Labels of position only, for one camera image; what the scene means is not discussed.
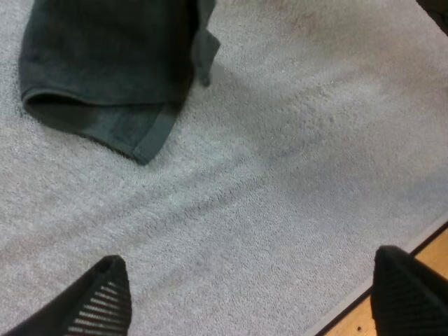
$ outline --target floor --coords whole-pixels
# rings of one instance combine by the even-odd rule
[[[448,229],[435,238],[418,255],[417,259],[448,278]],[[350,311],[325,336],[376,336],[375,322],[372,319],[370,298],[362,301]]]

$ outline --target dark gray towel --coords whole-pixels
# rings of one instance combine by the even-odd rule
[[[219,48],[215,0],[35,0],[22,42],[27,112],[148,163]]]

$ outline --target towel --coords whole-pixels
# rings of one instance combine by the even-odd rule
[[[19,60],[25,110],[140,164],[161,149],[193,75],[210,84],[214,0],[36,0]]]

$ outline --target wooden floor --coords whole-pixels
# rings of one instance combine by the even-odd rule
[[[448,230],[445,230],[422,250],[417,259],[448,278]],[[370,298],[349,312],[326,336],[376,336]]]

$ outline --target rug border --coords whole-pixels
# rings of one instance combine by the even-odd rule
[[[433,222],[433,224],[429,225],[419,236],[411,240],[406,246],[405,251],[412,255],[417,254],[446,229],[448,229],[448,211]],[[351,311],[370,294],[372,282],[373,276],[370,276],[341,303],[321,318],[317,324],[308,329],[304,336],[324,336],[345,317],[346,313]]]

